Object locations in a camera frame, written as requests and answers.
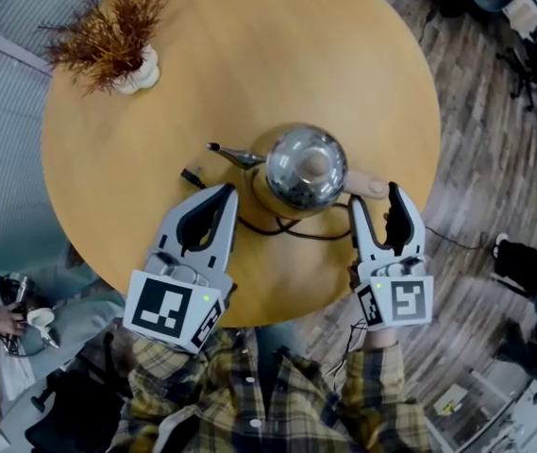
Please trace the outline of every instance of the floor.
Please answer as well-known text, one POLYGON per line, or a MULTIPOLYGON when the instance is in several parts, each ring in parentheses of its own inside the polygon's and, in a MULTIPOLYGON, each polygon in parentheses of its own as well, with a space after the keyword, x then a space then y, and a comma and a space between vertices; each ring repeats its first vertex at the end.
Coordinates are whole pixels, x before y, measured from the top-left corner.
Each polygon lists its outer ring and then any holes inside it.
MULTIPOLYGON (((537 247, 537 118, 511 100, 513 77, 495 59, 510 32, 505 21, 488 25, 468 16, 440 15, 422 27, 426 0, 387 0, 421 40, 434 76, 442 115, 439 171, 423 217, 426 225, 460 243, 491 241, 499 231, 537 247)), ((469 368, 486 373, 506 317, 528 330, 532 307, 490 280, 492 260, 428 233, 429 270, 435 276, 434 321, 400 331, 411 395, 430 405, 469 368)), ((358 320, 353 297, 299 319, 310 355, 328 370, 341 360, 349 324, 358 320)), ((466 437, 479 418, 466 410, 454 426, 466 437)))

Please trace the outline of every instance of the round wooden table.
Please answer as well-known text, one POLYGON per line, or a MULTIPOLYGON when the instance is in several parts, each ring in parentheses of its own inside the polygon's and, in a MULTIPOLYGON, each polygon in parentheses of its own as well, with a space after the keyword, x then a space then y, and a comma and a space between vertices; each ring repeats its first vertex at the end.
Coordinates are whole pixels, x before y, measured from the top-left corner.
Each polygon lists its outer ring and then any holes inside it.
MULTIPOLYGON (((127 292, 163 215, 195 188, 241 186, 241 172, 207 142, 249 147, 262 133, 303 122, 342 143, 350 166, 399 183, 419 209, 440 151, 440 114, 421 50, 384 0, 171 0, 151 41, 161 77, 146 91, 94 93, 55 72, 43 123, 45 182, 59 221, 86 262, 127 292)), ((240 213, 274 218, 241 193, 240 213)), ((378 227, 387 202, 369 202, 378 227)), ((343 209, 296 230, 337 234, 343 209)), ((349 293, 349 238, 264 237, 238 226, 228 273, 239 285, 221 324, 293 319, 349 293)))

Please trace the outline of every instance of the hand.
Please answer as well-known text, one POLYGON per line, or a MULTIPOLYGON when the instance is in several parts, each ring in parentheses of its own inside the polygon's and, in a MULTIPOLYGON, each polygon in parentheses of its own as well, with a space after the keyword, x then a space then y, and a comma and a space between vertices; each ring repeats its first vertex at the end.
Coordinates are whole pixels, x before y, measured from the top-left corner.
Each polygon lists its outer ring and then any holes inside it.
POLYGON ((24 334, 23 321, 25 316, 21 312, 14 311, 18 306, 19 304, 0 306, 0 334, 3 336, 22 336, 24 334))

